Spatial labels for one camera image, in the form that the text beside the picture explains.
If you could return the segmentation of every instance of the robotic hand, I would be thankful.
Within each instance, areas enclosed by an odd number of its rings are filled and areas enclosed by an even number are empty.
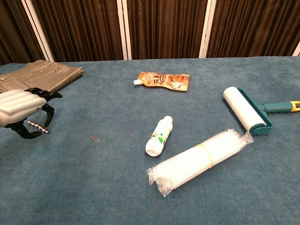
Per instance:
[[[27,90],[10,90],[0,94],[0,127],[11,128],[22,138],[33,139],[42,134],[40,131],[29,133],[23,125],[24,120],[37,111],[43,110],[47,113],[44,127],[47,127],[54,115],[54,109],[47,104],[53,98],[61,98],[62,95],[50,93],[40,88]]]

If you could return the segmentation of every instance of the curtain fold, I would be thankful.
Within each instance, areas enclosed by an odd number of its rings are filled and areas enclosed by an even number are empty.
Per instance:
[[[292,55],[300,41],[300,1],[217,0],[207,57]]]
[[[32,0],[55,61],[122,60],[115,0]]]
[[[133,59],[198,58],[207,0],[127,0]]]
[[[20,0],[0,0],[0,66],[44,60]]]

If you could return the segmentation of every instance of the khaki fabric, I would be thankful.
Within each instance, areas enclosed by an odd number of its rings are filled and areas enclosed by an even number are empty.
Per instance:
[[[83,72],[81,67],[37,60],[17,71],[0,74],[0,92],[35,87],[54,92],[71,83]]]

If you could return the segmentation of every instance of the teal handle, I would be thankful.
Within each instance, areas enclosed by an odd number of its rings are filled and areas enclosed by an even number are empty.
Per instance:
[[[266,113],[285,113],[290,112],[293,109],[291,102],[278,102],[258,105],[260,110],[264,110]]]

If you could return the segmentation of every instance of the lint roller handle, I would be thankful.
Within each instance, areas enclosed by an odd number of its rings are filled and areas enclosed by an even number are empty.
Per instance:
[[[300,101],[278,102],[258,105],[266,113],[284,113],[300,111]]]

